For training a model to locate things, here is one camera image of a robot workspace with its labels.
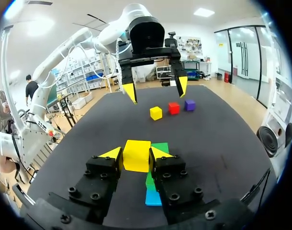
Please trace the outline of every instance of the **ceiling light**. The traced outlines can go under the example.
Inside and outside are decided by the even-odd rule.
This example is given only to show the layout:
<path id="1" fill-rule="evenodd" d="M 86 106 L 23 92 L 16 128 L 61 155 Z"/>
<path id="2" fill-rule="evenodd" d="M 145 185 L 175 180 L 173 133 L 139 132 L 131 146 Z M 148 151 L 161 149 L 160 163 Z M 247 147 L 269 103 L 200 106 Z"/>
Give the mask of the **ceiling light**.
<path id="1" fill-rule="evenodd" d="M 243 33 L 245 33 L 245 34 L 249 34 L 249 35 L 253 35 L 253 34 L 254 34 L 253 31 L 251 31 L 251 30 L 249 30 L 249 29 L 246 29 L 246 28 L 241 28 L 240 30 L 241 30 Z"/>
<path id="2" fill-rule="evenodd" d="M 15 0 L 4 14 L 7 20 L 14 18 L 23 8 L 24 0 Z"/>
<path id="3" fill-rule="evenodd" d="M 20 73 L 21 73 L 20 70 L 16 70 L 16 71 L 12 72 L 10 75 L 10 80 L 16 79 L 20 75 Z"/>
<path id="4" fill-rule="evenodd" d="M 201 17 L 210 17 L 211 15 L 215 14 L 214 11 L 211 11 L 211 10 L 207 10 L 207 9 L 204 9 L 204 8 L 199 8 L 195 13 L 194 15 L 197 15 L 197 16 L 201 16 Z"/>
<path id="5" fill-rule="evenodd" d="M 50 19 L 40 19 L 29 22 L 29 36 L 40 36 L 47 33 L 51 27 L 55 24 L 54 21 Z"/>

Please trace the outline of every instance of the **yellow cube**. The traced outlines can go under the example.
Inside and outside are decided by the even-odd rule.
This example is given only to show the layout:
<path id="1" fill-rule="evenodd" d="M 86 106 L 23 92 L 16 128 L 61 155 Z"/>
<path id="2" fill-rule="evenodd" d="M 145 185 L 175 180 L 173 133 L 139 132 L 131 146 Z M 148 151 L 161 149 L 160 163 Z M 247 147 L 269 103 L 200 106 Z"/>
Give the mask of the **yellow cube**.
<path id="1" fill-rule="evenodd" d="M 163 117 L 162 109 L 158 106 L 151 108 L 150 109 L 150 116 L 155 121 L 161 119 Z"/>

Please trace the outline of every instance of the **white shelving unit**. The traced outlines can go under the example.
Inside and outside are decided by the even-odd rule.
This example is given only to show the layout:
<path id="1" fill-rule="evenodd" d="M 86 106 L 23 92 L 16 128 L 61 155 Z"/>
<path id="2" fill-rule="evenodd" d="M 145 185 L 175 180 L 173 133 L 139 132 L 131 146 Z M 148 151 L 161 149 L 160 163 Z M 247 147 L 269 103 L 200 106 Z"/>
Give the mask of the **white shelving unit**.
<path id="1" fill-rule="evenodd" d="M 95 51 L 93 54 L 94 56 L 89 57 L 89 59 L 97 74 L 101 76 L 110 74 L 111 68 L 109 67 L 108 56 L 101 53 L 97 54 Z M 95 75 L 90 64 L 87 59 L 70 58 L 65 73 L 56 84 L 57 92 L 66 89 L 67 93 L 79 93 L 105 87 L 105 81 L 102 82 L 102 79 Z M 64 66 L 57 66 L 53 70 L 56 78 L 59 77 L 63 68 Z"/>

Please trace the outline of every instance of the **black table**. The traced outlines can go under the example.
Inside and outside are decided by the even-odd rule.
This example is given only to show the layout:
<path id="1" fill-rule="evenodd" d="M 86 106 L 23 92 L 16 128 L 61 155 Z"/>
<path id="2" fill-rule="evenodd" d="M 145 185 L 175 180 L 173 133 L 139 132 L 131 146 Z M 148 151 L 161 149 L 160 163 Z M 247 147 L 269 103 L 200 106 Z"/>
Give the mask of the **black table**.
<path id="1" fill-rule="evenodd" d="M 188 86 L 186 98 L 196 102 L 196 110 L 170 116 L 169 102 L 179 102 L 181 109 L 184 107 L 176 87 L 137 90 L 137 105 L 120 92 L 105 95 L 52 152 L 28 195 L 36 200 L 55 192 L 67 198 L 67 189 L 78 182 L 92 155 L 124 147 L 128 139 L 133 139 L 168 142 L 171 154 L 179 151 L 189 172 L 196 175 L 196 184 L 203 189 L 206 202 L 241 198 L 271 167 L 263 146 L 240 115 L 206 87 Z M 163 119 L 150 118 L 149 109 L 154 106 L 163 109 Z M 145 205 L 145 181 L 146 173 L 122 171 L 104 225 L 166 224 L 161 207 Z M 275 183 L 272 171 L 264 200 Z M 250 205 L 252 210 L 256 210 L 259 198 L 260 193 Z"/>

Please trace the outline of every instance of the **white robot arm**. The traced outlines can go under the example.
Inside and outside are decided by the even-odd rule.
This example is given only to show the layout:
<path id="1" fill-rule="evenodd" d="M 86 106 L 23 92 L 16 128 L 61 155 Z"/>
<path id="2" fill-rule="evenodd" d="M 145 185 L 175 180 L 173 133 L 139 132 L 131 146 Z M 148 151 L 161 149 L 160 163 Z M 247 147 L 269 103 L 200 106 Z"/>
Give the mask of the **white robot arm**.
<path id="1" fill-rule="evenodd" d="M 38 90 L 34 93 L 34 98 L 31 103 L 28 122 L 20 119 L 18 112 L 13 102 L 9 84 L 7 81 L 6 72 L 6 47 L 10 31 L 5 30 L 2 41 L 2 77 L 7 102 L 9 104 L 11 114 L 17 128 L 15 142 L 18 148 L 19 156 L 13 144 L 12 136 L 0 132 L 0 155 L 10 157 L 14 161 L 22 161 L 22 164 L 27 168 L 33 161 L 34 157 L 43 151 L 46 142 L 55 134 L 54 128 L 44 121 L 45 107 L 48 100 L 50 89 L 53 86 L 56 78 L 51 73 L 58 63 L 73 51 L 72 47 L 81 45 L 84 49 L 94 48 L 92 42 L 92 34 L 88 28 L 83 28 L 77 31 L 67 41 L 61 44 L 53 53 L 41 63 L 33 73 L 33 80 L 39 85 Z"/>
<path id="2" fill-rule="evenodd" d="M 44 121 L 44 115 L 50 89 L 57 81 L 51 70 L 68 56 L 74 47 L 79 46 L 83 50 L 95 47 L 101 52 L 116 55 L 119 74 L 123 74 L 123 77 L 119 78 L 119 84 L 122 89 L 123 81 L 124 90 L 134 103 L 137 103 L 137 99 L 131 67 L 151 64 L 155 59 L 169 58 L 175 71 L 179 95 L 185 95 L 187 76 L 180 70 L 180 53 L 171 46 L 163 48 L 164 28 L 143 5 L 133 3 L 125 7 L 121 17 L 106 27 L 97 38 L 93 40 L 89 29 L 83 28 L 61 44 L 35 69 L 33 80 L 38 83 L 39 88 L 34 93 L 27 123 L 24 123 L 15 108 L 7 81 L 6 48 L 9 33 L 10 29 L 4 30 L 1 52 L 2 80 L 18 134 L 13 141 L 11 135 L 0 132 L 0 155 L 11 157 L 16 162 L 21 161 L 25 168 L 39 152 L 49 151 L 46 142 L 55 131 Z"/>

